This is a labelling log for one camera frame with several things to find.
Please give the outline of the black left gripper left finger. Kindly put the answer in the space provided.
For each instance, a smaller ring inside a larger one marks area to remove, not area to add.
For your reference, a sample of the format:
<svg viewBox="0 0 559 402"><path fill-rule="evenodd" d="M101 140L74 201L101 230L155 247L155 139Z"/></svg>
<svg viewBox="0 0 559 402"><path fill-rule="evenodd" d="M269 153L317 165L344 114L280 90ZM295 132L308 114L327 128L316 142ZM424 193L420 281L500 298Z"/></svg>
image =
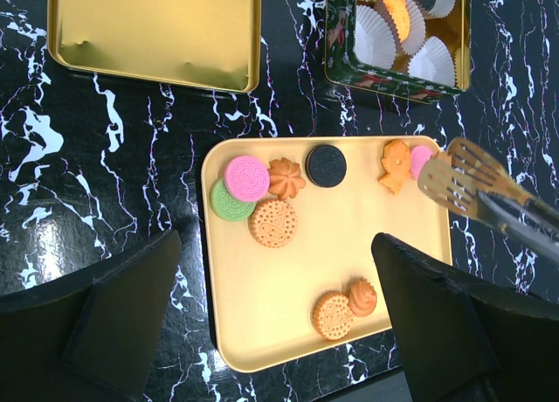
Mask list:
<svg viewBox="0 0 559 402"><path fill-rule="evenodd" d="M175 230L1 298L3 401L138 401L181 255Z"/></svg>

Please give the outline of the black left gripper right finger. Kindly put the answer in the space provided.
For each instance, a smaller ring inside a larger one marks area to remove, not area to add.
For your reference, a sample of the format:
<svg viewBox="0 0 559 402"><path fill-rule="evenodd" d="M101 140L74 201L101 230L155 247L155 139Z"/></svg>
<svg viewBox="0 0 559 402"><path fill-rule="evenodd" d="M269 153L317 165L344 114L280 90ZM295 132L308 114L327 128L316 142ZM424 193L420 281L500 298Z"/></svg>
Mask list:
<svg viewBox="0 0 559 402"><path fill-rule="evenodd" d="M558 306L387 233L371 245L415 401L556 401Z"/></svg>

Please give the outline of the metal slotted tongs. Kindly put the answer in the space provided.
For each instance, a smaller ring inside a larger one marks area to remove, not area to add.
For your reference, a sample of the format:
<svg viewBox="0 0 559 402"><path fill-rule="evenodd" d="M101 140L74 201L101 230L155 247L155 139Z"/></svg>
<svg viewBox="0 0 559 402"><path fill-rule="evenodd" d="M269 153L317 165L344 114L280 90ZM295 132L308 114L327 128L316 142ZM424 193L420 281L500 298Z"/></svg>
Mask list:
<svg viewBox="0 0 559 402"><path fill-rule="evenodd" d="M489 226L538 255L558 263L558 240L523 224L499 205L525 213L535 224L558 234L558 210L518 185L480 146L457 137L448 146L451 161L432 158L421 169L418 188L455 214Z"/></svg>

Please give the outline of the black sandwich cookie top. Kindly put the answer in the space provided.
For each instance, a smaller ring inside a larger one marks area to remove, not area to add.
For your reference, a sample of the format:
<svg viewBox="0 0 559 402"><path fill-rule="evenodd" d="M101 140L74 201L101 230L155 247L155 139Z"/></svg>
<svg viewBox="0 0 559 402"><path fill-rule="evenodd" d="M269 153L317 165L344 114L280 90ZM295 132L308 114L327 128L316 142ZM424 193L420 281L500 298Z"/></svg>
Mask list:
<svg viewBox="0 0 559 402"><path fill-rule="evenodd" d="M311 182L324 188L340 184L346 173L347 163L342 151L331 144L319 144L307 154L306 173Z"/></svg>

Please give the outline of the orange fish cookie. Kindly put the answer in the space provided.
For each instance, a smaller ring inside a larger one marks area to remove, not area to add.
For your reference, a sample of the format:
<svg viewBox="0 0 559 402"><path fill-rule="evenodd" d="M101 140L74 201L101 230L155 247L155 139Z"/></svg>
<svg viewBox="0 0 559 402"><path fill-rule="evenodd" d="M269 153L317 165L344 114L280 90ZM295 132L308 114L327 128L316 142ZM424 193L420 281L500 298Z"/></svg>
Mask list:
<svg viewBox="0 0 559 402"><path fill-rule="evenodd" d="M410 34L411 18L405 0L381 0L388 11L395 27L400 42L405 41Z"/></svg>

